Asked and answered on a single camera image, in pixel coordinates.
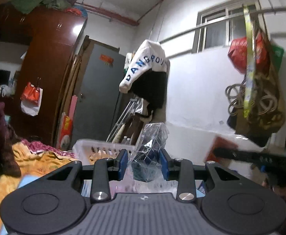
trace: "pink cloth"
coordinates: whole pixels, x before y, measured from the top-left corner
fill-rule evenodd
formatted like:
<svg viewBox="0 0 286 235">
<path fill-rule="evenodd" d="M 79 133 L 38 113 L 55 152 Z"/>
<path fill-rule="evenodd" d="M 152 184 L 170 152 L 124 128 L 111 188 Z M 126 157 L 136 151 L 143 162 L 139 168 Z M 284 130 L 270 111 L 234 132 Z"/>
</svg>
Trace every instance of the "pink cloth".
<svg viewBox="0 0 286 235">
<path fill-rule="evenodd" d="M 40 141 L 32 141 L 28 142 L 26 139 L 21 140 L 21 142 L 28 147 L 28 149 L 34 153 L 34 154 L 39 154 L 45 151 L 51 151 L 54 152 L 60 156 L 69 156 L 71 158 L 75 158 L 75 154 L 67 152 L 67 151 L 61 151 L 59 149 L 56 149 L 54 147 L 45 145 L 41 143 Z"/>
</svg>

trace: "window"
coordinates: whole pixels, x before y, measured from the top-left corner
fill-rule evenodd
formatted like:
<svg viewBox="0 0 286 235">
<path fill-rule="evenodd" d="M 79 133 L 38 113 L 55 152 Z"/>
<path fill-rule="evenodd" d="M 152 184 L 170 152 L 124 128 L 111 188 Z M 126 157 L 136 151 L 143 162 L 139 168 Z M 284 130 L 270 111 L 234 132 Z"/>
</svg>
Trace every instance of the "window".
<svg viewBox="0 0 286 235">
<path fill-rule="evenodd" d="M 243 12 L 243 6 L 249 10 L 260 10 L 258 0 L 232 0 L 198 13 L 197 25 L 214 19 Z M 259 23 L 259 15 L 251 16 L 251 20 Z M 244 17 L 221 21 L 195 32 L 193 52 L 201 52 L 207 48 L 224 47 L 233 39 L 246 36 Z"/>
</svg>

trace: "clothes hanging rod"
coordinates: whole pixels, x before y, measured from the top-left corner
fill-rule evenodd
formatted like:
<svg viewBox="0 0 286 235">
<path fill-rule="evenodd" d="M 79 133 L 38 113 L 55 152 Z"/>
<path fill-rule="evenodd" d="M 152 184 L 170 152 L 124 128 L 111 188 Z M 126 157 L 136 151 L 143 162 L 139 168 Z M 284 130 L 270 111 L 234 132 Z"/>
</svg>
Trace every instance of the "clothes hanging rod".
<svg viewBox="0 0 286 235">
<path fill-rule="evenodd" d="M 253 11 L 250 11 L 250 14 L 251 15 L 258 15 L 258 14 L 277 13 L 277 12 L 286 12 L 286 7 L 268 8 L 268 9 L 263 9 L 263 10 L 260 10 L 260 11 L 253 10 Z M 239 13 L 235 13 L 233 15 L 229 15 L 229 16 L 224 16 L 224 17 L 213 19 L 213 20 L 211 20 L 211 21 L 209 21 L 207 23 L 202 23 L 200 25 L 197 25 L 194 28 L 191 28 L 191 29 L 186 30 L 184 32 L 181 32 L 181 33 L 175 34 L 173 36 L 170 36 L 170 37 L 160 41 L 160 44 L 163 44 L 163 43 L 165 43 L 167 41 L 170 41 L 172 39 L 175 39 L 175 38 L 180 37 L 182 35 L 185 35 L 187 33 L 193 32 L 195 30 L 201 29 L 201 28 L 206 27 L 208 25 L 211 25 L 211 24 L 214 24 L 214 23 L 217 23 L 217 22 L 221 22 L 221 21 L 224 21 L 224 20 L 227 20 L 227 19 L 231 19 L 231 18 L 234 18 L 234 17 L 241 17 L 241 16 L 244 16 L 243 12 L 239 12 Z"/>
</svg>

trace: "orange blanket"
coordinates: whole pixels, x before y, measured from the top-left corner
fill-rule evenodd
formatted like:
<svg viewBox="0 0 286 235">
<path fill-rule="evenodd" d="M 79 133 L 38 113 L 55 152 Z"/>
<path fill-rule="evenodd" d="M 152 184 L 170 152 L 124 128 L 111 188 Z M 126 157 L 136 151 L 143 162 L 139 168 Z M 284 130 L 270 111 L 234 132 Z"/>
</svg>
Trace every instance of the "orange blanket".
<svg viewBox="0 0 286 235">
<path fill-rule="evenodd" d="M 40 155 L 32 154 L 21 142 L 14 144 L 12 148 L 22 176 L 27 174 L 43 176 L 73 160 L 53 152 L 44 152 Z M 21 178 L 13 178 L 6 175 L 0 177 L 0 203 L 7 194 L 17 188 L 20 180 Z"/>
</svg>

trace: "gray door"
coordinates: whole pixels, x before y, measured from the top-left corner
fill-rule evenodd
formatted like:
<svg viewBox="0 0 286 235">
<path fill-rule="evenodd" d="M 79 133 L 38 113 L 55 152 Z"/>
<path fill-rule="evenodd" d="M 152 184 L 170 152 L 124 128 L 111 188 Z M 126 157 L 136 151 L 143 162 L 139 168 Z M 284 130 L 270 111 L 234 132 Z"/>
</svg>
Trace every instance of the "gray door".
<svg viewBox="0 0 286 235">
<path fill-rule="evenodd" d="M 113 58 L 113 64 L 102 61 L 101 55 Z M 78 139 L 107 139 L 114 114 L 118 112 L 119 84 L 123 79 L 124 61 L 125 57 L 117 52 L 94 45 L 78 95 L 71 147 Z"/>
</svg>

